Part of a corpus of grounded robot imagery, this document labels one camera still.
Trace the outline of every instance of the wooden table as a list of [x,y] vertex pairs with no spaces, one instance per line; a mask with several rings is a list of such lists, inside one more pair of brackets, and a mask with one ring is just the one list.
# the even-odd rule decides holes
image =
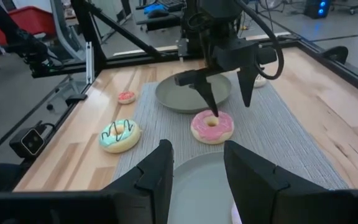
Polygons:
[[[283,51],[285,69],[271,84],[341,177],[358,188],[358,90],[300,49]],[[101,150],[98,134],[111,121],[132,118],[135,109],[135,103],[119,105],[118,94],[139,94],[144,83],[200,67],[203,62],[196,60],[103,71],[88,90],[88,99],[76,106],[15,191],[96,190],[108,185],[120,155]],[[272,63],[266,71],[272,74],[276,67]]]

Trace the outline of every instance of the computer tower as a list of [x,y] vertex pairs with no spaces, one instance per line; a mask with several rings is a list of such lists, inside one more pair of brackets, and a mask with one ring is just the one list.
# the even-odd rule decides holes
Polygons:
[[328,15],[331,0],[306,0],[303,14],[312,19],[325,18]]

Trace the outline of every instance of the white plate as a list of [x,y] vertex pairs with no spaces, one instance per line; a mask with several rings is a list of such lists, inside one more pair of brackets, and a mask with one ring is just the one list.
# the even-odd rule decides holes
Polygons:
[[230,224],[233,197],[223,152],[198,156],[173,172],[169,224]]

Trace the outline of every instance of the black mount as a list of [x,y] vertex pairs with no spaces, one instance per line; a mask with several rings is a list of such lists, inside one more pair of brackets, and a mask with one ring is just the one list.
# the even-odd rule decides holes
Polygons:
[[337,60],[341,64],[346,63],[349,50],[345,46],[331,47],[320,53],[323,58]]

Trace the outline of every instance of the pink frosting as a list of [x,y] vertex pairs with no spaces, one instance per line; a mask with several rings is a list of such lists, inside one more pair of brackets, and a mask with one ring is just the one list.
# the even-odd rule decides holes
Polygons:
[[204,122],[204,119],[214,116],[211,110],[198,113],[191,122],[191,127],[198,132],[201,138],[209,141],[219,139],[222,134],[233,130],[233,119],[222,111],[219,111],[218,125],[210,127]]

